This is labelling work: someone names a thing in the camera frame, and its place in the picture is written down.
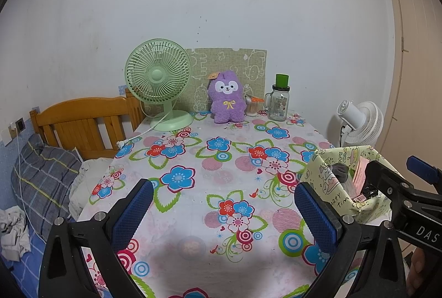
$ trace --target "yellow ribbon bow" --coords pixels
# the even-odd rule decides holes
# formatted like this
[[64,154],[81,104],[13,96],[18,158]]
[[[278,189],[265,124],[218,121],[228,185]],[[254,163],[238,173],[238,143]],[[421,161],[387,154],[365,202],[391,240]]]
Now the yellow ribbon bow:
[[223,102],[223,104],[226,104],[227,105],[227,109],[229,109],[229,108],[231,108],[231,109],[233,109],[233,104],[235,104],[236,102],[234,101],[234,100],[231,100],[231,101],[224,101]]

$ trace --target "plaid pillowcase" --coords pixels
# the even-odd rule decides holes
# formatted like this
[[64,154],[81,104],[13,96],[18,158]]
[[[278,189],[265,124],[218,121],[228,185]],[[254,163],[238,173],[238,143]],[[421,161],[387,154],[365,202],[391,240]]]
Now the plaid pillowcase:
[[15,162],[11,174],[12,191],[18,205],[26,210],[30,223],[45,241],[54,219],[69,216],[69,191],[80,166],[75,151],[45,146],[38,134],[29,138]]

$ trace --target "pillow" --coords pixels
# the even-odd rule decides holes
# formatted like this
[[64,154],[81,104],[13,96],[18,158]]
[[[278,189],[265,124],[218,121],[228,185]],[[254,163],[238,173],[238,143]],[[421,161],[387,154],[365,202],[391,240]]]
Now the pillow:
[[12,191],[18,205],[26,210],[36,233],[44,240],[48,238],[54,219],[69,217],[69,188],[80,166],[76,152],[46,146],[36,133],[29,138],[15,162],[11,174]]
[[98,158],[97,160],[84,161],[80,173],[75,178],[69,192],[69,212],[77,221],[81,211],[89,201],[89,197],[103,178],[106,170],[112,164],[112,158]]

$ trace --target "cotton swab container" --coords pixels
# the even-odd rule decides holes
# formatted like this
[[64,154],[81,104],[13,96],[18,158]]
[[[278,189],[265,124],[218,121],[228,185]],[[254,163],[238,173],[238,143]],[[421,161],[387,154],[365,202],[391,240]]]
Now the cotton swab container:
[[251,117],[256,116],[258,114],[259,104],[264,102],[264,100],[249,95],[245,96],[245,100],[246,100],[246,112],[245,112],[246,116],[251,116]]

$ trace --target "door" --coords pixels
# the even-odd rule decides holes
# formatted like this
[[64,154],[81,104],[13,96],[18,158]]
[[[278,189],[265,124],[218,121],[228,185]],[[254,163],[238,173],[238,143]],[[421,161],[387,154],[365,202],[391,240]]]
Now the door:
[[410,155],[442,169],[442,4],[439,0],[393,0],[402,61],[391,124],[380,153],[415,188],[435,192],[406,168]]

